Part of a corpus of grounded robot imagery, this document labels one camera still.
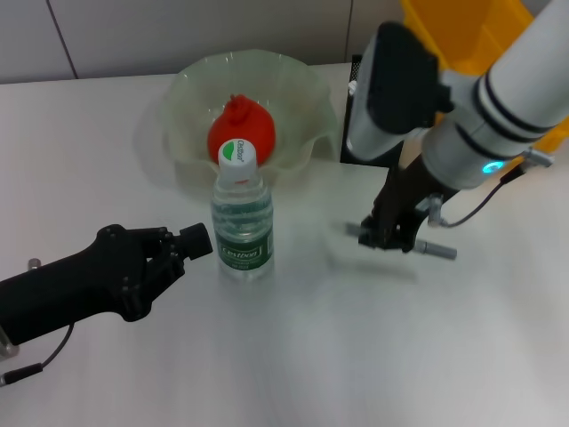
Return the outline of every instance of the clear bowl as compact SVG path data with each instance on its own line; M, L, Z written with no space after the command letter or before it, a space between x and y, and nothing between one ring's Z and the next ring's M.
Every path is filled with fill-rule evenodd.
M299 60L251 50L203 58L174 78L161 119L175 161L219 171L207 151L207 134L232 94L259 102L275 121L275 150L261 170L303 167L316 142L328 144L339 158L338 121L324 79Z

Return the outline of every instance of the bottle cap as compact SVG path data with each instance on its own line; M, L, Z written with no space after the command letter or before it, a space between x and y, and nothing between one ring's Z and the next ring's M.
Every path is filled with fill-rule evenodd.
M249 180L257 171L255 147L247 140L229 140L220 147L221 179L226 182Z

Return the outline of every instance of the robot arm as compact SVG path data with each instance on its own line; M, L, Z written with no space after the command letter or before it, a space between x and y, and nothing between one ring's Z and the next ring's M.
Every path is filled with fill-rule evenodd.
M179 236L165 227L101 229L82 252L0 282L0 359L13 356L14 346L98 313L115 312L127 322L144 318L184 275L185 258L211 252L202 223ZM41 365L12 372L9 382L0 375L0 387L41 372Z
M569 1L553 0L483 76L446 71L440 80L437 58L409 30L380 26L360 65L351 153L375 158L414 128L431 127L437 112L447 114L425 135L420 156L389 171L372 213L350 233L360 244L424 249L416 234L433 199L440 208L520 155L539 160L532 145L569 115L568 20ZM521 173L509 173L502 184Z

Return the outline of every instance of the table surface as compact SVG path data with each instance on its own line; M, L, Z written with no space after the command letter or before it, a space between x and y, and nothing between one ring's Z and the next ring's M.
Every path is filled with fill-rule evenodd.
M349 65L317 70L343 117ZM180 175L161 149L156 106L171 80L0 86L2 277L75 253L111 223L204 222L212 234L212 174ZM372 251L334 230L369 213L384 178L318 159L280 178L273 277L240 286L215 256L187 262L147 318L82 321L43 374L0 389L0 424L568 425L569 151L464 226L423 226L422 238L459 249L456 262ZM459 194L445 216L494 184ZM43 360L64 333L0 370Z

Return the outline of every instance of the green label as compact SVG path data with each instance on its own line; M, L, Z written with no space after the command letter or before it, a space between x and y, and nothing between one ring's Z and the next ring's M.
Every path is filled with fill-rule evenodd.
M261 238L247 243L236 243L215 233L221 260L235 270L258 269L273 255L273 229Z
M225 147L223 147L223 156L231 161L231 158L233 157L233 149L235 148L235 144L233 142L230 142L228 145L226 145Z

